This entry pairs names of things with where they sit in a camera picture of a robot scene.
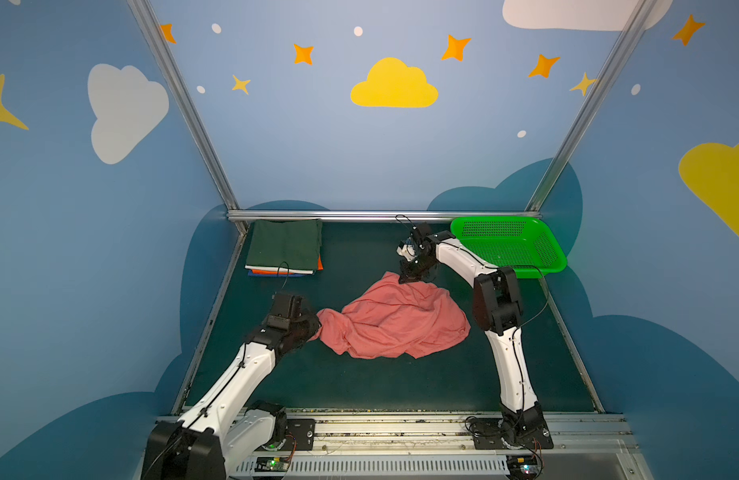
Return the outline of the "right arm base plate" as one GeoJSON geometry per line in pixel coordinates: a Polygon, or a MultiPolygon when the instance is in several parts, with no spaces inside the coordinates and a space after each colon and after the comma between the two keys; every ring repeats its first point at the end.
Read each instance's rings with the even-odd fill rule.
{"type": "Polygon", "coordinates": [[[521,420],[469,416],[465,420],[465,430],[471,435],[477,450],[536,450],[555,447],[545,421],[527,425],[521,420]]]}

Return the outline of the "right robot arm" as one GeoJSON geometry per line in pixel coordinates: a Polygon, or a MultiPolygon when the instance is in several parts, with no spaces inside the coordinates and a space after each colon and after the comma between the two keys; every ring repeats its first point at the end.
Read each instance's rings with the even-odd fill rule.
{"type": "Polygon", "coordinates": [[[495,436],[509,449],[553,448],[523,355],[523,296],[515,270],[477,256],[451,232],[435,233],[425,223],[411,226],[397,254],[401,284],[421,281],[431,268],[445,265],[471,286],[473,319],[487,336],[499,375],[501,422],[495,436]]]}

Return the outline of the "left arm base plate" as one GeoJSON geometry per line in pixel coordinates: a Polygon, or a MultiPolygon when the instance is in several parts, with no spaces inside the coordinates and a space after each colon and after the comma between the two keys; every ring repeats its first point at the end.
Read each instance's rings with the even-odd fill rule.
{"type": "Polygon", "coordinates": [[[313,418],[288,418],[285,426],[275,428],[272,441],[264,448],[271,451],[311,451],[316,436],[316,420],[313,418]]]}

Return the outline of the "pink red t-shirt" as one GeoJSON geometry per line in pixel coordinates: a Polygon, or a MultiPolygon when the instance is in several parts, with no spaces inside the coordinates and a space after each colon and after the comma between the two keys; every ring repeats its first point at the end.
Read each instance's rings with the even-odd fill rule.
{"type": "Polygon", "coordinates": [[[387,272],[341,311],[318,313],[315,334],[333,352],[357,359],[419,359],[460,344],[471,333],[465,312],[433,283],[401,284],[387,272]]]}

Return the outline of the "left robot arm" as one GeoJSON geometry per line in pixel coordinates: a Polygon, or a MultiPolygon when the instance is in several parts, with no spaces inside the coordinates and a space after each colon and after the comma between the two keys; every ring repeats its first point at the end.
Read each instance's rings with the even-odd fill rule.
{"type": "Polygon", "coordinates": [[[228,479],[259,448],[282,446],[288,427],[285,408],[265,401],[247,403],[283,357],[306,345],[320,329],[307,300],[276,293],[263,322],[209,391],[178,420],[156,424],[140,477],[228,479]]]}

